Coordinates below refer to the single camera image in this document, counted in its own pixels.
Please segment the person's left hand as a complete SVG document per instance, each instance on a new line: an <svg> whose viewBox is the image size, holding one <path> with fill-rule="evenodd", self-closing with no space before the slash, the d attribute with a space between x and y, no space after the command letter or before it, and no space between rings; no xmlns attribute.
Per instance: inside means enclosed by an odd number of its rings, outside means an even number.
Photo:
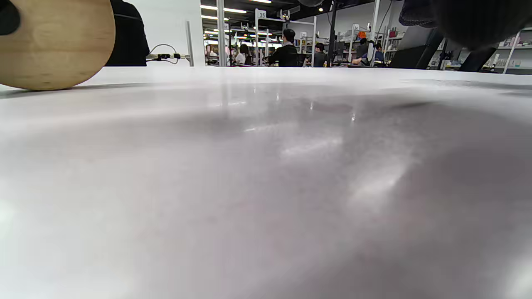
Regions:
<svg viewBox="0 0 532 299"><path fill-rule="evenodd" d="M483 49L531 24L530 0L405 0L399 22L437 28L468 49Z"/></svg>

